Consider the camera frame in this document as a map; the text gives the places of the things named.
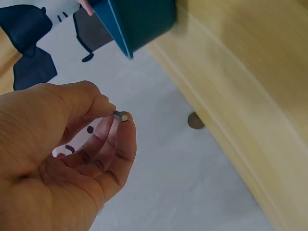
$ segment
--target hand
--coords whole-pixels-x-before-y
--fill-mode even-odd
[[[39,84],[0,96],[0,230],[85,231],[126,183],[136,133],[113,119],[115,106],[87,81]],[[80,150],[55,158],[96,118]]]
[[[86,10],[86,12],[88,13],[88,15],[93,15],[94,14],[94,10],[92,8],[92,6],[90,5],[90,3],[88,2],[88,0],[78,0],[78,2],[81,4],[81,6]]]

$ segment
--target small metal cylinder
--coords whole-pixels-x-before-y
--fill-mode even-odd
[[[128,121],[128,116],[122,112],[115,111],[113,117],[121,120],[122,122]]]

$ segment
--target teal bin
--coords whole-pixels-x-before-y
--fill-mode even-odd
[[[93,9],[129,59],[176,21],[175,0],[101,0]]]

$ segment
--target wooden furniture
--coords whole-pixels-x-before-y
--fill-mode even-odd
[[[149,45],[277,231],[308,230],[308,1],[178,0]]]
[[[14,64],[21,58],[21,53],[12,45],[10,38],[0,27],[0,95],[13,91]]]

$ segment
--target coin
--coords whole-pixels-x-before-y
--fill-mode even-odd
[[[201,121],[196,112],[191,113],[188,116],[188,125],[193,129],[202,129],[205,127],[204,123]]]

